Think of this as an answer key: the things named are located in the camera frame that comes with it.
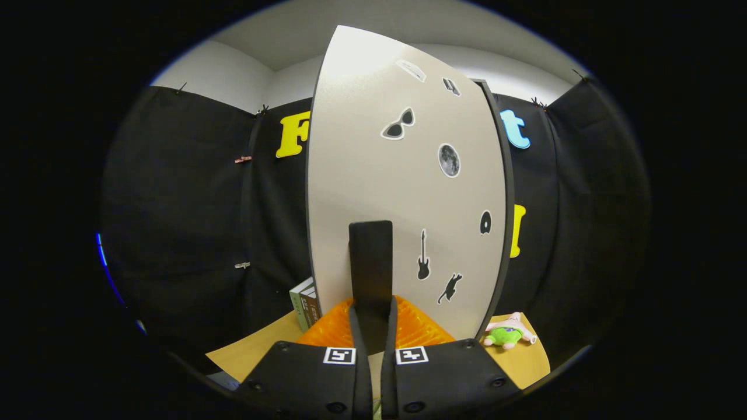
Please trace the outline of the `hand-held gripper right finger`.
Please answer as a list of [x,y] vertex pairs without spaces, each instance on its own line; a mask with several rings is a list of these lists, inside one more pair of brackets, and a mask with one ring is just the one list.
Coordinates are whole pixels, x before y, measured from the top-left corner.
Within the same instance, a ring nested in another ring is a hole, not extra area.
[[416,306],[392,297],[381,368],[382,418],[486,419],[521,394],[477,340],[451,340]]

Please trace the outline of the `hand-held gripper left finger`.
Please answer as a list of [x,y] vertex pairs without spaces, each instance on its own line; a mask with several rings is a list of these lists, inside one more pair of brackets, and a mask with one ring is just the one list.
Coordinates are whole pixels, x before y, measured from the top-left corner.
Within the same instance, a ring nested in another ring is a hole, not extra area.
[[353,299],[299,340],[273,343],[236,397],[261,419],[371,419],[371,370]]

